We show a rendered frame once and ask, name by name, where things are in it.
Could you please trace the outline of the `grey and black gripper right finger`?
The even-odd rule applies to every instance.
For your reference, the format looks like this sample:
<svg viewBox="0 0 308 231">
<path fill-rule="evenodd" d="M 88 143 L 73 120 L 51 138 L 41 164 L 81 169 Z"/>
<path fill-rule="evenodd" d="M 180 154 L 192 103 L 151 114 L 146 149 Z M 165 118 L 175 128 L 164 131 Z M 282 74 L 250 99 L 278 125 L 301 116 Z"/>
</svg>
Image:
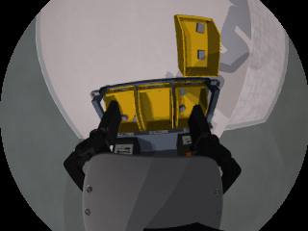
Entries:
<svg viewBox="0 0 308 231">
<path fill-rule="evenodd" d="M 209 157 L 218 163 L 223 173 L 221 182 L 223 187 L 222 192 L 225 194 L 241 174 L 242 170 L 234 158 L 232 158 L 231 152 L 219 143 L 218 136 L 211 133 L 209 124 L 207 123 L 207 118 L 204 116 L 201 106 L 194 105 L 188 120 L 188 125 L 193 149 L 198 150 L 195 156 Z"/>
</svg>

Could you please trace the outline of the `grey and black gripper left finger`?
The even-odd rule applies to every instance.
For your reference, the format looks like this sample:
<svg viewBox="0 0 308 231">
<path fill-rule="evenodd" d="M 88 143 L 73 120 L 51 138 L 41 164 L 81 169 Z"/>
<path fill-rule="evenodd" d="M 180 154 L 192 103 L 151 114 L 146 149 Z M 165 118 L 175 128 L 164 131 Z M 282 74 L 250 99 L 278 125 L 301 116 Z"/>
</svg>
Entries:
<svg viewBox="0 0 308 231">
<path fill-rule="evenodd" d="M 95 154 L 112 152 L 110 147 L 116 143 L 120 122 L 118 102 L 112 100 L 98 128 L 93 129 L 87 139 L 77 144 L 75 151 L 64 161 L 64 168 L 81 191 L 83 191 L 85 179 L 83 165 Z"/>
</svg>

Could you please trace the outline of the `dark grey metal shelf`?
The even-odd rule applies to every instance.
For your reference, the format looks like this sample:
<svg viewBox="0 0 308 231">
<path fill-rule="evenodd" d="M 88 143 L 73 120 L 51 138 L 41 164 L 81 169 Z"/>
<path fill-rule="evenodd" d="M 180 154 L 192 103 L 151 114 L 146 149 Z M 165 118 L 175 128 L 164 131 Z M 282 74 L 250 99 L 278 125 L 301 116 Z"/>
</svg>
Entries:
<svg viewBox="0 0 308 231">
<path fill-rule="evenodd" d="M 158 84 L 158 83 L 171 83 L 172 87 L 172 97 L 173 97 L 173 82 L 185 82 L 185 81 L 202 81 L 207 87 L 207 96 L 209 90 L 211 91 L 211 99 L 206 114 L 206 118 L 210 127 L 210 130 L 213 129 L 211 120 L 218 103 L 218 96 L 220 89 L 220 81 L 218 79 L 210 79 L 209 77 L 187 77 L 187 78 L 165 78 L 165 79 L 153 79 L 153 80 L 143 80 L 136 82 L 129 82 L 117 85 L 111 85 L 107 87 L 102 87 L 99 90 L 93 90 L 90 93 L 91 103 L 96 110 L 99 118 L 101 119 L 104 110 L 100 104 L 102 98 L 104 100 L 104 94 L 109 89 L 127 87 L 127 86 L 136 86 L 136 91 L 138 94 L 139 85 L 145 84 Z M 215 83 L 216 82 L 216 83 Z M 217 86 L 218 87 L 217 87 Z M 100 93 L 99 93 L 100 92 Z M 104 100 L 105 103 L 105 100 Z M 157 130 L 157 131 L 143 131 L 143 132 L 126 132 L 118 133 L 117 136 L 121 138 L 137 137 L 141 146 L 141 155 L 144 156 L 177 156 L 177 133 L 190 133 L 189 128 L 179 128 L 175 129 L 173 121 L 173 129 L 168 130 Z M 167 135 L 168 134 L 168 135 Z M 156 135 L 156 136 L 155 136 Z M 144 137 L 140 137 L 144 136 Z"/>
</svg>

